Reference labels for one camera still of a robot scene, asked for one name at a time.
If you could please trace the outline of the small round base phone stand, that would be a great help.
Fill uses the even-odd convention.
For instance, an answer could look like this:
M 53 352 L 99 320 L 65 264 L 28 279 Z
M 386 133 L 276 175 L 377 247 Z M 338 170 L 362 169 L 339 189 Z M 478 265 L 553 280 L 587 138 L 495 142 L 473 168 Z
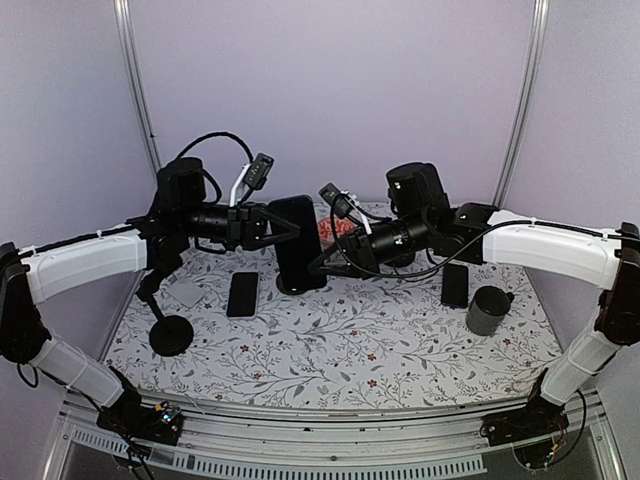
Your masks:
M 276 277 L 277 289 L 286 295 L 301 295 L 311 290 L 318 290 L 327 285 L 327 277 L 325 275 L 301 274 L 301 275 L 283 275 L 279 273 Z

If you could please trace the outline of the black phone with white edge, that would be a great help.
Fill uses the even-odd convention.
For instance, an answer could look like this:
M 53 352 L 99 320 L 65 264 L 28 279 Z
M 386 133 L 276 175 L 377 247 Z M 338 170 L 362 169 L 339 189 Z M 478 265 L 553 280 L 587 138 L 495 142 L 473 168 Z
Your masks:
M 259 274 L 236 272 L 231 277 L 226 316 L 228 318 L 252 318 L 256 314 Z

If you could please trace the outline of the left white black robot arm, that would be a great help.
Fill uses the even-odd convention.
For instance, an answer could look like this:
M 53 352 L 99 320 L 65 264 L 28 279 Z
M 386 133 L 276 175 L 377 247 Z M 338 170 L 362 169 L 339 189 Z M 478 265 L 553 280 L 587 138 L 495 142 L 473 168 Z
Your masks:
M 292 240 L 300 228 L 260 203 L 223 205 L 206 199 L 213 180 L 200 159 L 171 161 L 157 173 L 157 191 L 144 216 L 105 231 L 42 247 L 1 247 L 1 355 L 29 365 L 94 402 L 98 427 L 126 439 L 176 445 L 183 417 L 164 401 L 145 407 L 133 384 L 118 370 L 98 363 L 43 324 L 38 304 L 75 287 L 121 273 L 145 272 L 138 297 L 156 321 L 149 333 L 152 350 L 180 355 L 194 338 L 191 323 L 165 315 L 154 298 L 160 284 L 182 265 L 192 240 L 208 239 L 225 251 L 247 251 Z

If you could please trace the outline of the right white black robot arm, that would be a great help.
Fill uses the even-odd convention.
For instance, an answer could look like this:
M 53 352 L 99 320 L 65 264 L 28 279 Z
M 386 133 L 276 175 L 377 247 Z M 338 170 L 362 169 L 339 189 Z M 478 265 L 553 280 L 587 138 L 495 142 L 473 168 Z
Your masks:
M 480 433 L 497 446 L 567 428 L 570 397 L 622 347 L 639 341 L 638 228 L 624 222 L 617 230 L 595 230 L 478 203 L 453 208 L 430 163 L 401 165 L 386 179 L 395 219 L 336 235 L 310 263 L 310 272 L 378 277 L 381 265 L 431 249 L 445 263 L 517 265 L 598 287 L 596 318 L 538 376 L 525 406 L 485 416 Z

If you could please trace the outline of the tall black clamp phone stand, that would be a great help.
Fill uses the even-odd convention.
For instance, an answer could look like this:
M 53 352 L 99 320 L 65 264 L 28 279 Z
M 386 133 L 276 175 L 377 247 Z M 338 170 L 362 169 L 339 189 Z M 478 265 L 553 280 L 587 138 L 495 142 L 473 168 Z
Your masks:
M 415 254 L 409 253 L 400 255 L 394 259 L 386 262 L 386 265 L 392 268 L 405 268 L 410 266 L 415 261 Z

